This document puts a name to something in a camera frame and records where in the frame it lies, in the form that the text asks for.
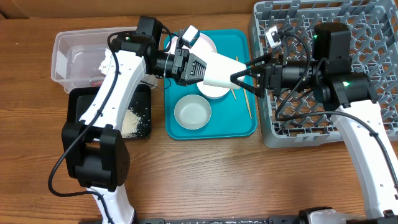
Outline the grey white bowl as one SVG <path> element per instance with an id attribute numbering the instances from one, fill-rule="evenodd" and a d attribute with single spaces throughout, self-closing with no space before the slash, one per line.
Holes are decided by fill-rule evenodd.
<path id="1" fill-rule="evenodd" d="M 174 108 L 177 123 L 189 130 L 204 127 L 212 114 L 208 100 L 200 95 L 187 95 L 179 99 Z"/>

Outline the pile of rice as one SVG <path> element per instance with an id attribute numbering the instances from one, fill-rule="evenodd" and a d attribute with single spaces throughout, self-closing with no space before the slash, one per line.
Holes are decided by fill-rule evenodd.
<path id="1" fill-rule="evenodd" d="M 141 137 L 142 116 L 128 109 L 124 116 L 121 135 L 124 139 Z"/>

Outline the white napkin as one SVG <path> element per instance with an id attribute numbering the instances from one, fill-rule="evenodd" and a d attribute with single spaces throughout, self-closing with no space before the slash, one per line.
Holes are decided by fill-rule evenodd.
<path id="1" fill-rule="evenodd" d="M 111 66 L 113 65 L 113 55 L 110 51 L 110 49 L 106 49 L 105 50 L 105 58 L 104 60 L 101 62 L 98 70 L 103 74 L 103 75 L 107 75 L 109 72 L 109 69 L 111 68 Z"/>

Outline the white paper cup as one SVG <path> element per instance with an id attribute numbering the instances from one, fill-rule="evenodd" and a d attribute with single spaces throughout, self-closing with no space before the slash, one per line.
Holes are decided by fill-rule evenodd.
<path id="1" fill-rule="evenodd" d="M 204 85 L 240 89 L 231 82 L 231 75 L 245 70 L 245 64 L 212 51 L 200 52 L 198 56 L 206 63 Z"/>

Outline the red snack wrapper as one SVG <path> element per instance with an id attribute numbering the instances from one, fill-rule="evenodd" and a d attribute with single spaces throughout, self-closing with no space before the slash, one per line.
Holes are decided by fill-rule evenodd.
<path id="1" fill-rule="evenodd" d="M 90 86 L 97 87 L 97 86 L 101 86 L 102 83 L 103 83 L 103 80 L 95 80 L 95 81 L 90 82 Z"/>

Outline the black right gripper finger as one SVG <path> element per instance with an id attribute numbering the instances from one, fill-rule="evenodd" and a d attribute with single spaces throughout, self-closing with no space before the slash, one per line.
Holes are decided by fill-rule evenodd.
<path id="1" fill-rule="evenodd" d="M 250 66 L 260 63 L 260 62 L 267 63 L 270 59 L 271 59 L 271 53 L 268 53 L 268 54 L 261 55 L 260 57 L 257 57 L 255 59 L 252 59 L 252 60 L 246 62 L 245 65 L 247 67 L 250 67 Z"/>
<path id="2" fill-rule="evenodd" d="M 257 85 L 249 85 L 245 81 L 240 81 L 238 78 L 240 77 L 251 77 L 257 81 Z M 230 76 L 230 81 L 231 83 L 234 83 L 241 88 L 244 88 L 245 90 L 253 93 L 259 98 L 264 97 L 264 75 L 258 72 L 254 72 L 252 70 L 243 70 L 238 73 L 234 73 Z"/>

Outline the small pink bowl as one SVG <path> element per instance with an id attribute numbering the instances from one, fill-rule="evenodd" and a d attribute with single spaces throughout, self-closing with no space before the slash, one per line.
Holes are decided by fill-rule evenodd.
<path id="1" fill-rule="evenodd" d="M 209 99 L 219 99 L 229 92 L 229 88 L 205 85 L 203 82 L 197 83 L 199 91 Z"/>

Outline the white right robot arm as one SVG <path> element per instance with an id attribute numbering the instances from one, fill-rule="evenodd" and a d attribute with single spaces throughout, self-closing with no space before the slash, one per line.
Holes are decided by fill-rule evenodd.
<path id="1" fill-rule="evenodd" d="M 266 90 L 280 95 L 309 89 L 323 105 L 349 151 L 364 197 L 365 217 L 330 207 L 301 210 L 300 223 L 396 223 L 397 156 L 382 122 L 381 106 L 370 77 L 353 72 L 351 32 L 346 24 L 327 22 L 313 30 L 305 62 L 284 62 L 269 54 L 255 58 L 231 75 L 232 83 L 262 98 Z"/>

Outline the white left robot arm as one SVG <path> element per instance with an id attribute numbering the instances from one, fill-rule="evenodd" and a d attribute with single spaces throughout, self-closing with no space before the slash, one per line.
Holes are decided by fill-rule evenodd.
<path id="1" fill-rule="evenodd" d="M 62 129 L 64 152 L 50 173 L 49 190 L 59 197 L 92 195 L 103 223 L 136 221 L 124 186 L 130 156 L 121 126 L 138 84 L 145 75 L 170 78 L 181 86 L 204 78 L 206 63 L 189 52 L 200 36 L 199 30 L 194 26 L 181 30 L 174 54 L 159 48 L 162 34 L 174 36 L 156 18 L 147 16 L 140 17 L 135 30 L 110 34 L 107 44 L 111 55 L 96 97 L 78 121 L 67 121 Z M 69 176 L 84 191 L 71 194 L 55 191 L 53 177 L 63 161 Z"/>

